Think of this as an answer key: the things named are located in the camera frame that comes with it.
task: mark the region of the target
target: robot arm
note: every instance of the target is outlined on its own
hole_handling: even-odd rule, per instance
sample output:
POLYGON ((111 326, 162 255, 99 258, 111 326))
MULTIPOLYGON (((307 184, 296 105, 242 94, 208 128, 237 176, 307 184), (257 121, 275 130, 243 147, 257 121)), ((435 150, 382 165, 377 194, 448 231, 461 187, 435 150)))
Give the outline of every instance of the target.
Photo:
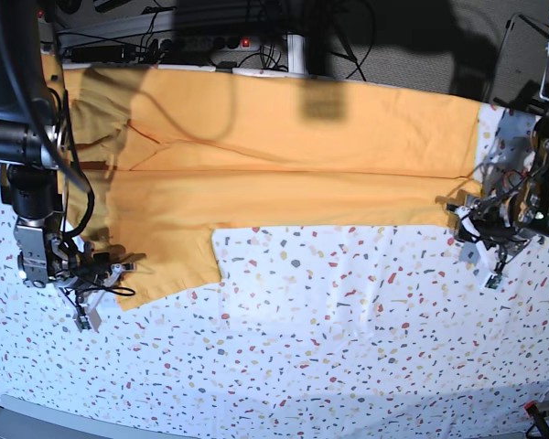
POLYGON ((89 245, 80 251, 73 240, 90 219, 94 196, 75 151, 67 95, 48 88, 39 47, 35 3, 0 0, 2 199, 17 214, 14 235, 24 284, 53 284, 75 309, 78 328, 97 331, 95 306, 103 293, 117 293, 113 285, 133 267, 113 263, 107 253, 92 255, 89 245), (72 167, 62 159, 68 150, 72 167), (61 229, 65 206, 58 172, 88 193, 86 214, 75 230, 61 229))
MULTIPOLYGON (((540 96, 549 104, 549 43, 540 96)), ((514 184, 505 187, 499 182, 485 198, 447 206, 459 217, 456 238, 481 249, 481 259, 490 271, 488 288, 498 287, 505 265, 531 240, 549 238, 549 109, 535 125, 531 140, 533 162, 514 184), (484 248, 496 249, 495 262, 484 248)))

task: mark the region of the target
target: power strip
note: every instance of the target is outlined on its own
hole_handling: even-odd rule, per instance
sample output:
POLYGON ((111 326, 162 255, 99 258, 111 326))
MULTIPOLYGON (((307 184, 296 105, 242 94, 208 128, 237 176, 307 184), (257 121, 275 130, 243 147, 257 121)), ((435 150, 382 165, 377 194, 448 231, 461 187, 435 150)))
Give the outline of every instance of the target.
POLYGON ((159 45, 166 39, 173 43, 173 49, 179 52, 216 52, 216 51, 240 51, 255 52, 260 50, 261 42, 258 37, 237 37, 237 36, 184 36, 161 38, 159 45))

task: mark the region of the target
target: wire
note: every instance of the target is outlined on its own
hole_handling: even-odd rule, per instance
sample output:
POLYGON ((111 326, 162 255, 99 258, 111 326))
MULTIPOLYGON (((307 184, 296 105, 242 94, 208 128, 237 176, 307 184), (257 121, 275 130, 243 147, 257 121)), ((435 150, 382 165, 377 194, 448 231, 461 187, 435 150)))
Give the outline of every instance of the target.
POLYGON ((98 285, 95 282, 89 281, 87 279, 82 278, 77 273, 70 270, 70 273, 73 274, 75 277, 77 277, 80 281, 85 282, 86 284, 90 284, 93 286, 93 288, 86 288, 84 290, 81 290, 82 292, 91 292, 91 291, 105 291, 107 293, 112 293, 116 295, 120 295, 121 297, 132 297, 136 295, 136 291, 132 288, 127 288, 124 286, 104 286, 104 285, 98 285))
POLYGON ((55 91, 55 89, 51 89, 50 87, 48 87, 48 90, 51 92, 51 94, 55 98, 55 101, 57 101, 57 116, 60 117, 61 110, 62 110, 62 107, 63 107, 62 104, 61 104, 61 98, 60 98, 59 94, 55 91))
POLYGON ((509 177, 514 174, 516 176, 519 176, 519 177, 524 177, 523 174, 521 174, 519 171, 517 171, 516 169, 511 169, 510 171, 507 171, 504 173, 504 176, 502 176, 502 184, 504 185, 504 188, 507 188, 509 187, 510 183, 509 183, 509 177))
MULTIPOLYGON (((80 37, 93 38, 93 39, 97 39, 97 40, 100 40, 100 41, 111 41, 113 43, 127 44, 128 46, 134 46, 135 48, 146 48, 145 46, 140 46, 138 44, 128 43, 126 41, 122 41, 122 40, 117 39, 117 38, 97 37, 95 35, 82 34, 81 32, 69 32, 69 31, 65 30, 65 31, 59 32, 57 34, 58 37, 61 36, 61 35, 79 35, 80 37)), ((73 46, 66 46, 65 48, 78 48, 78 47, 81 47, 81 46, 86 46, 88 44, 93 44, 93 43, 74 44, 73 46)))
POLYGON ((136 291, 132 288, 128 288, 125 286, 114 286, 112 288, 107 286, 96 286, 93 288, 86 288, 85 290, 81 290, 83 293, 88 293, 92 291, 105 291, 106 293, 112 293, 115 295, 119 295, 121 297, 134 297, 136 295, 136 291))
POLYGON ((80 190, 87 192, 89 190, 89 183, 84 177, 65 163, 65 160, 59 155, 57 147, 48 138, 45 126, 41 122, 37 110, 33 107, 30 92, 25 84, 24 74, 18 69, 16 60, 12 55, 12 50, 8 45, 3 7, 5 7, 5 2, 0 1, 0 52, 2 53, 2 59, 5 63, 8 78, 10 79, 10 83, 15 92, 16 100, 28 119, 31 128, 45 146, 59 170, 80 190))
MULTIPOLYGON (((253 58, 253 57, 257 57, 257 56, 259 56, 259 55, 260 55, 260 52, 256 52, 256 53, 253 53, 253 54, 251 54, 251 55, 248 55, 246 58, 244 58, 242 61, 240 61, 240 64, 238 64, 238 67, 241 67, 242 64, 243 64, 244 62, 246 62, 248 59, 253 58)), ((272 61, 274 61, 274 62, 276 63, 276 61, 275 61, 275 59, 274 59, 273 57, 271 57, 271 56, 269 56, 269 55, 265 55, 265 56, 266 56, 267 58, 270 58, 272 61)))
POLYGON ((537 177, 537 175, 539 175, 539 173, 541 173, 542 171, 544 171, 544 166, 541 166, 536 171, 529 172, 521 181, 519 181, 516 185, 512 186, 511 189, 507 190, 506 192, 503 192, 494 198, 486 199, 485 203, 480 202, 479 203, 480 210, 485 211, 487 209, 490 209, 494 206, 497 206, 506 198, 513 196, 521 189, 524 183, 526 183, 531 178, 537 177))
MULTIPOLYGON (((80 236, 85 228, 88 225, 88 222, 90 222, 90 219, 92 218, 93 210, 95 208, 95 194, 93 193, 92 185, 90 184, 90 180, 85 176, 83 171, 81 170, 80 165, 80 158, 77 154, 77 148, 75 146, 75 139, 73 138, 73 130, 71 130, 71 115, 70 115, 70 100, 69 95, 67 91, 63 93, 63 116, 67 120, 66 123, 66 130, 67 130, 67 136, 69 140, 69 146, 70 146, 70 152, 71 157, 73 158, 73 166, 75 167, 75 171, 80 174, 85 181, 88 184, 88 205, 85 209, 85 212, 83 213, 83 217, 81 217, 81 220, 77 227, 71 231, 67 231, 63 233, 63 238, 65 240, 70 240, 72 238, 75 238, 76 236, 80 236)), ((65 217, 67 218, 67 204, 65 205, 65 217)))
POLYGON ((61 222, 62 224, 62 230, 61 230, 61 233, 63 234, 63 236, 66 235, 66 231, 65 229, 67 229, 67 206, 70 204, 70 190, 68 187, 65 187, 65 208, 63 210, 63 221, 61 222))
POLYGON ((260 59, 261 59, 261 62, 263 63, 263 69, 274 69, 278 66, 278 63, 280 62, 282 56, 283 56, 283 53, 279 50, 279 54, 278 54, 278 59, 274 62, 274 65, 272 67, 270 67, 270 63, 271 61, 269 60, 268 62, 266 62, 266 59, 264 57, 267 57, 267 58, 270 58, 271 60, 275 60, 274 58, 274 54, 275 54, 276 50, 275 50, 275 46, 274 45, 271 45, 269 50, 268 50, 268 55, 266 55, 264 53, 264 44, 262 44, 262 46, 260 46, 260 59))
POLYGON ((148 25, 148 29, 140 37, 140 48, 144 48, 146 50, 146 52, 149 49, 148 43, 150 41, 150 38, 152 38, 152 36, 155 34, 154 30, 155 30, 156 16, 158 16, 158 12, 155 12, 155 14, 153 15, 153 18, 150 20, 150 24, 148 25))
POLYGON ((70 304, 71 306, 73 306, 74 308, 77 308, 77 306, 73 303, 73 301, 70 299, 70 290, 68 290, 67 288, 60 288, 60 290, 63 292, 63 294, 65 295, 65 298, 67 300, 70 301, 70 304))
POLYGON ((374 12, 374 9, 370 5, 370 3, 368 3, 366 0, 357 0, 357 1, 359 1, 361 4, 363 4, 365 6, 365 8, 368 10, 368 13, 370 14, 370 21, 371 21, 370 44, 368 45, 368 50, 366 51, 366 54, 364 55, 364 58, 362 58, 362 60, 360 61, 359 64, 356 64, 356 69, 354 69, 353 72, 346 77, 346 80, 349 80, 358 71, 360 72, 360 75, 364 79, 364 76, 361 72, 361 67, 364 64, 364 62, 366 61, 366 59, 368 59, 368 57, 370 56, 370 54, 372 52, 372 47, 374 46, 374 44, 376 42, 376 14, 374 12))

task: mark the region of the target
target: screw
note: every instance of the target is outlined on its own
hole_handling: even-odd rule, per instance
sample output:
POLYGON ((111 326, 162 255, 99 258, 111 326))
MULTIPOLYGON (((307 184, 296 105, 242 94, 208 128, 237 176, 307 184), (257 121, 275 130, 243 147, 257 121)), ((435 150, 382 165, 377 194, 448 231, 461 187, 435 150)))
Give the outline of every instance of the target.
POLYGON ((531 205, 536 207, 539 204, 541 198, 537 194, 531 194, 529 200, 531 201, 531 205))

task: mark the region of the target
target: table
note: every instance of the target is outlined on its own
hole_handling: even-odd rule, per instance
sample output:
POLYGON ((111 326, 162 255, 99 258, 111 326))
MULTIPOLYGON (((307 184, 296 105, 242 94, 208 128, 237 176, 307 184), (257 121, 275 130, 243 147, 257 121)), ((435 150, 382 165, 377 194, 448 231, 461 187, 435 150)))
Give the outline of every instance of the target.
MULTIPOLYGON (((479 118, 478 162, 534 123, 479 118)), ((196 437, 466 438, 525 430, 549 389, 549 241, 481 293, 446 229, 218 230, 221 284, 108 302, 96 334, 20 284, 14 219, 0 204, 0 395, 196 437)))

